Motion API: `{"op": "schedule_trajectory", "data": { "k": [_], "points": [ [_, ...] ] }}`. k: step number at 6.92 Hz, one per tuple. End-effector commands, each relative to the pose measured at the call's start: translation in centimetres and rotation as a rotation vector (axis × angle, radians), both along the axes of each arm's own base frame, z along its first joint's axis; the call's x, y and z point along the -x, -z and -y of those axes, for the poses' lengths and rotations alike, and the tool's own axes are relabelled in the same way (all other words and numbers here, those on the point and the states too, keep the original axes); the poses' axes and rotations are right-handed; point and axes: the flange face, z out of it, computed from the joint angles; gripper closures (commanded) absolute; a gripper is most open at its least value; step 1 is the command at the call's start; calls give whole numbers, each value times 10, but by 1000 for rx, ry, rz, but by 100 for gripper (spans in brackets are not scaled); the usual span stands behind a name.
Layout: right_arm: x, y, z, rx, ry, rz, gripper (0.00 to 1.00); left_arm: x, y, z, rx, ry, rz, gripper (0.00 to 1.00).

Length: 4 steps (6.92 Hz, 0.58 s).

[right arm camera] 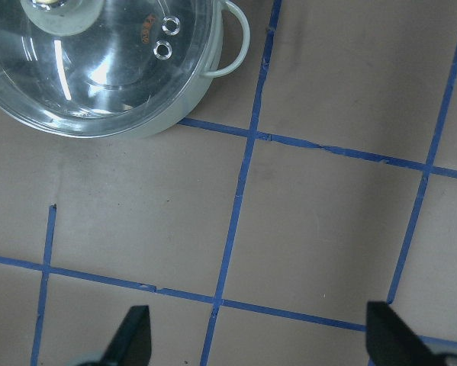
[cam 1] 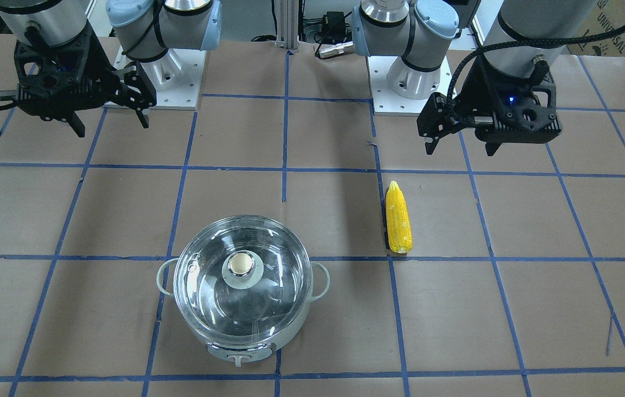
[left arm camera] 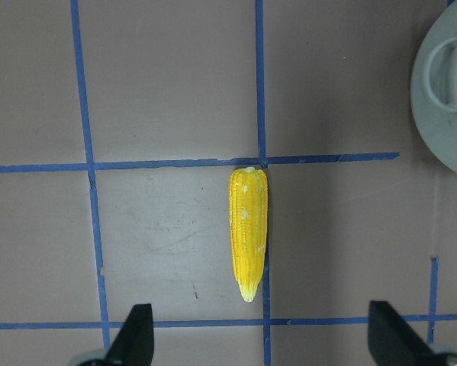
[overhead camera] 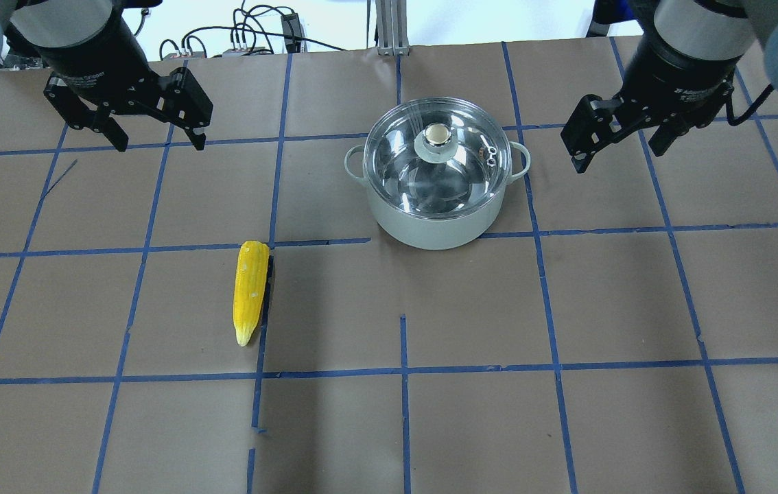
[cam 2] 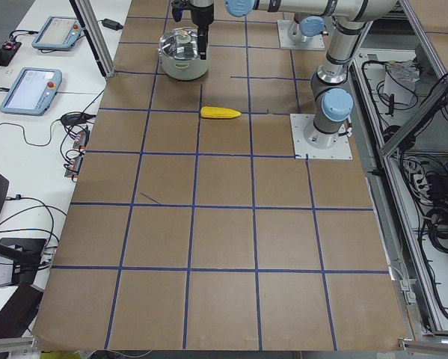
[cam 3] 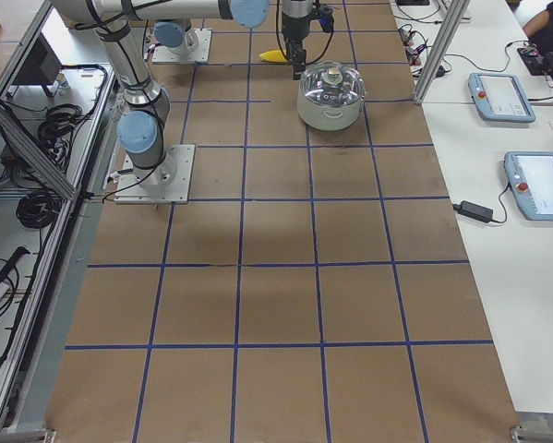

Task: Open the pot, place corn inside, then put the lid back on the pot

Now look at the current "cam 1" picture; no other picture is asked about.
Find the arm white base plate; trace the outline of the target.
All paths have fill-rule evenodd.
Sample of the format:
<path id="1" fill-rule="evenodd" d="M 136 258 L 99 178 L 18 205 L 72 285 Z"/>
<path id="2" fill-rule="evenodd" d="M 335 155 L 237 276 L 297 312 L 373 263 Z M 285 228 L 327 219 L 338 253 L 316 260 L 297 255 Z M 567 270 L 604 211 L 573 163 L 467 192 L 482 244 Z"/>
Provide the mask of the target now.
<path id="1" fill-rule="evenodd" d="M 155 89 L 156 110 L 197 110 L 207 51 L 159 49 L 134 60 Z"/>
<path id="2" fill-rule="evenodd" d="M 429 72 L 416 71 L 399 56 L 369 56 L 367 61 L 376 115 L 418 116 L 431 94 L 446 95 L 452 76 L 447 57 Z"/>

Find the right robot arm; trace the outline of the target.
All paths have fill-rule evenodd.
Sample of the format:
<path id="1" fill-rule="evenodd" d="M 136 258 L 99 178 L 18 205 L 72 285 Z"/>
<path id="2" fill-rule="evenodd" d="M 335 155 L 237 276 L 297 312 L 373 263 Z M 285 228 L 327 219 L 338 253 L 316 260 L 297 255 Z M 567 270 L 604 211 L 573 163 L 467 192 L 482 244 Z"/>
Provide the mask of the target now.
<path id="1" fill-rule="evenodd" d="M 113 66 L 85 9 L 76 1 L 0 1 L 17 38 L 18 84 L 0 91 L 0 111 L 20 108 L 85 136 L 78 111 L 109 101 L 136 113 L 144 128 L 157 86 L 176 78 L 177 50 L 214 50 L 221 36 L 219 1 L 108 1 L 109 23 L 129 63 Z"/>

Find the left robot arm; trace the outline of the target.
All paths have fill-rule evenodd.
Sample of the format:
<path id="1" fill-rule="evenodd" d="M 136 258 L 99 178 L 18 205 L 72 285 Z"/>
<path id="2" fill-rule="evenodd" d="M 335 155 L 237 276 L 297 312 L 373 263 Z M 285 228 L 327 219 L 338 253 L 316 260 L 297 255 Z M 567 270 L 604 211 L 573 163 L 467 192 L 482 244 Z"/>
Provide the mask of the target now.
<path id="1" fill-rule="evenodd" d="M 594 1 L 504 1 L 481 46 L 457 66 L 445 94 L 439 78 L 470 1 L 362 1 L 351 11 L 355 52 L 396 58 L 388 78 L 400 96 L 425 100 L 418 135 L 432 155 L 439 141 L 466 128 L 488 156 L 505 143 L 542 145 L 562 127 L 550 66 L 566 45 L 611 39 L 625 25 L 577 36 Z"/>

